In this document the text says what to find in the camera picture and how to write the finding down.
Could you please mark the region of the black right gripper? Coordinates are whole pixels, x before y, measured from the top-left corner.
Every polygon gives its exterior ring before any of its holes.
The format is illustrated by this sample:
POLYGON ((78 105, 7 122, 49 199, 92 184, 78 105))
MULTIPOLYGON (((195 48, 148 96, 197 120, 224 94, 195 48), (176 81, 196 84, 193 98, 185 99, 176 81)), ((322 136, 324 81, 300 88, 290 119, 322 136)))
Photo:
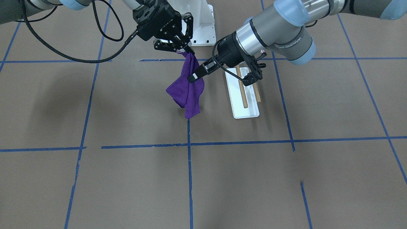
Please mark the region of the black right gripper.
POLYGON ((136 0, 133 18, 137 35, 144 41, 154 40, 160 51, 195 54, 191 47, 194 18, 190 12, 180 14, 167 0, 136 0))

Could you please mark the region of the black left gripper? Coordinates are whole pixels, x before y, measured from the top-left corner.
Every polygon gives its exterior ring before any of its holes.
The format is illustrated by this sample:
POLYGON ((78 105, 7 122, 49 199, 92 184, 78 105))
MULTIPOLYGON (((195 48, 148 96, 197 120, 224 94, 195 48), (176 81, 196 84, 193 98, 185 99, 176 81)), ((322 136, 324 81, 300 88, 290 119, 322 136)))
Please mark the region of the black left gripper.
POLYGON ((212 59, 202 63, 192 74, 188 76, 188 82, 194 83, 206 75, 210 75, 217 69, 221 68, 225 72, 229 72, 224 65, 232 68, 238 64, 245 62, 249 67, 250 72, 240 81, 244 86, 248 87, 263 79, 262 68, 266 67, 265 63, 258 63, 266 56, 263 52, 259 57, 248 55, 240 47, 237 38, 237 33, 233 32, 222 39, 218 40, 212 48, 212 59))

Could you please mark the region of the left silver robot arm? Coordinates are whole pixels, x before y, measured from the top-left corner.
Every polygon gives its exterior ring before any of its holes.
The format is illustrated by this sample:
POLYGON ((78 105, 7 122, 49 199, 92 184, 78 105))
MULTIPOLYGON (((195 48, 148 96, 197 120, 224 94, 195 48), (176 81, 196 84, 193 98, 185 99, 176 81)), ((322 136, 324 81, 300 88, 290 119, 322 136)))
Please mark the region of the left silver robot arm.
POLYGON ((348 13, 379 19, 399 19, 406 14, 405 0, 275 0, 272 5, 249 19, 216 44, 217 55, 201 64, 188 81, 193 83, 218 68, 226 70, 245 62, 250 72, 241 81, 245 86, 263 78, 265 57, 255 55, 268 49, 283 55, 292 64, 310 61, 316 52, 314 39, 306 24, 330 15, 348 13))

